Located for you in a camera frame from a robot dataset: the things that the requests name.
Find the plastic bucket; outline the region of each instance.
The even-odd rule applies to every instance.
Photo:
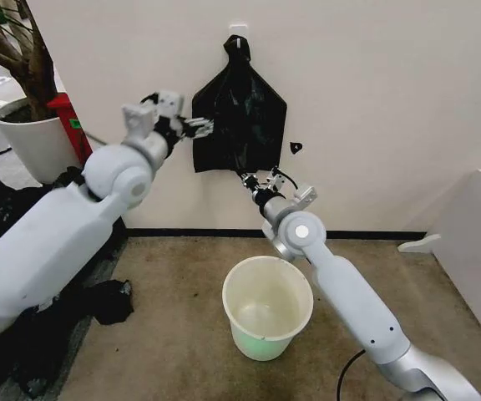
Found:
[[[288,261],[255,256],[238,263],[222,287],[235,345],[248,358],[279,357],[313,311],[309,282]]]

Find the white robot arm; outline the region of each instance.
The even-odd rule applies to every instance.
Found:
[[[183,98],[167,91],[125,105],[123,143],[93,152],[84,184],[49,192],[0,238],[0,332],[69,283],[114,222],[148,194],[179,140],[212,132],[210,121],[181,118],[182,106]]]
[[[313,281],[388,381],[409,393],[421,392],[413,399],[481,400],[473,385],[450,363],[414,347],[361,273],[327,248],[321,220],[303,211],[316,199],[312,186],[302,185],[288,200],[279,192],[287,176],[278,169],[264,185],[251,174],[240,177],[266,219],[266,237],[287,260],[302,256],[311,263]]]

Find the gray carpet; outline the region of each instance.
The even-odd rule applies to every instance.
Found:
[[[432,256],[403,255],[396,246],[331,243],[417,346],[449,360],[481,391],[481,327]],[[225,275],[249,256],[273,254],[262,239],[130,239],[114,277],[133,283],[135,312],[111,327],[92,322],[59,399],[335,399],[338,374],[358,347],[316,290],[311,321],[277,360],[251,361],[232,341],[220,295]],[[310,277],[305,261],[296,265]],[[363,357],[349,371],[342,399],[401,395]]]

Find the power cord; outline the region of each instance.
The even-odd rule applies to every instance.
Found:
[[[347,362],[346,365],[344,365],[344,368],[341,371],[341,374],[339,375],[339,380],[337,381],[337,401],[341,401],[341,387],[342,387],[342,382],[344,381],[344,376],[347,374],[347,370],[352,366],[354,362],[356,362],[359,357],[361,357],[365,353],[365,350],[362,349],[360,352],[358,352],[356,355],[350,358],[350,360]]]
[[[283,175],[285,178],[287,178],[291,184],[294,186],[294,189],[297,190],[298,189],[298,185],[296,185],[296,182],[287,174],[285,174],[283,171],[281,171],[280,169],[278,169],[277,167],[274,167],[273,169],[276,173],[278,174],[281,174]]]

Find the black plastic bag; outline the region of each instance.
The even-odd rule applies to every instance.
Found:
[[[193,117],[215,121],[212,135],[194,141],[195,172],[256,172],[280,164],[287,104],[250,66],[248,41],[224,43],[227,66],[192,99]]]

